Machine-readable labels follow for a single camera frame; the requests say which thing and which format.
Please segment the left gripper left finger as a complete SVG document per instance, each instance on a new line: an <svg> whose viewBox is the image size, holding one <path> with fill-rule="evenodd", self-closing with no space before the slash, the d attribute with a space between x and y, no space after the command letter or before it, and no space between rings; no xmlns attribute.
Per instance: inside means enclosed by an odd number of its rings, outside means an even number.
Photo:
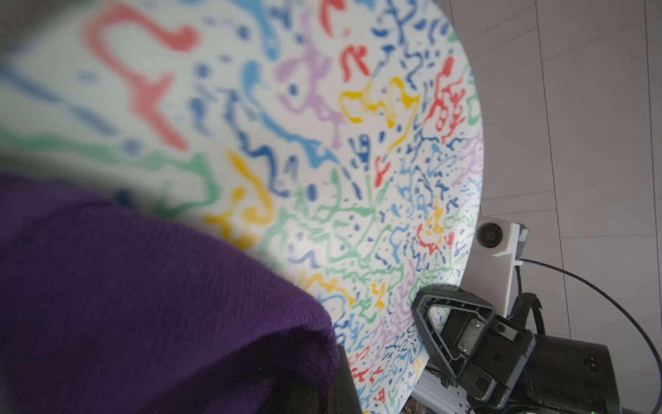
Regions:
<svg viewBox="0 0 662 414"><path fill-rule="evenodd" d="M321 400L318 390L307 383L294 383L284 403L286 414L318 414Z"/></svg>

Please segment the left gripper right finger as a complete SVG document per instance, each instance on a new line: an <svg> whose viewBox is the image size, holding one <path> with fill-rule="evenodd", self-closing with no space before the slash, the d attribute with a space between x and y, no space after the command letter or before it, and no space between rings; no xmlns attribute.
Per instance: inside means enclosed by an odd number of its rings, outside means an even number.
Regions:
<svg viewBox="0 0 662 414"><path fill-rule="evenodd" d="M338 350L340 363L334 384L328 393L328 413L362 414L346 351L341 345L338 346Z"/></svg>

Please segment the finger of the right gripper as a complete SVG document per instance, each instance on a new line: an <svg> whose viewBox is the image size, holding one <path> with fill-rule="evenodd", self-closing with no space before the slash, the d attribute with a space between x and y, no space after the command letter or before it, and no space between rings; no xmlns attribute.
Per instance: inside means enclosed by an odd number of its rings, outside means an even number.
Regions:
<svg viewBox="0 0 662 414"><path fill-rule="evenodd" d="M484 326L496 316L496 308L479 296L451 286L425 286L411 306L412 316L425 350L448 378L457 381L472 356L459 341L472 319Z"/></svg>

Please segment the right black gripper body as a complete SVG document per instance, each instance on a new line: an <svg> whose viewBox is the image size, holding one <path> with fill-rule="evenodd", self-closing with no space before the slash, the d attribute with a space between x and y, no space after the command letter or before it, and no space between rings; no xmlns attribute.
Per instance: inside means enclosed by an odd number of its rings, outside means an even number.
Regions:
<svg viewBox="0 0 662 414"><path fill-rule="evenodd" d="M503 409L519 381L535 347L534 334L496 315L484 326L472 319L459 341L472 356L455 386L463 388L472 403L485 409Z"/></svg>

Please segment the purple cloth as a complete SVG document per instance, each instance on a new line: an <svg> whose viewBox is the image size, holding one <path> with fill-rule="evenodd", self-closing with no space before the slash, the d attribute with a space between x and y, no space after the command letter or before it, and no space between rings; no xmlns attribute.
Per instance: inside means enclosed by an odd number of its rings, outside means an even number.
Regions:
<svg viewBox="0 0 662 414"><path fill-rule="evenodd" d="M232 246L79 188L1 177L1 384L13 413L320 412L329 314Z"/></svg>

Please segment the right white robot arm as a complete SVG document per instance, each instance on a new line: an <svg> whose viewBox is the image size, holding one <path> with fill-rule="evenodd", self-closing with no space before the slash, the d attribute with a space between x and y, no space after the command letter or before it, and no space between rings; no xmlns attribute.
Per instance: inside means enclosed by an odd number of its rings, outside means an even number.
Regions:
<svg viewBox="0 0 662 414"><path fill-rule="evenodd" d="M476 413L619 413L604 345L548 336L534 293L503 317L463 290L426 286L411 306L444 386L458 386Z"/></svg>

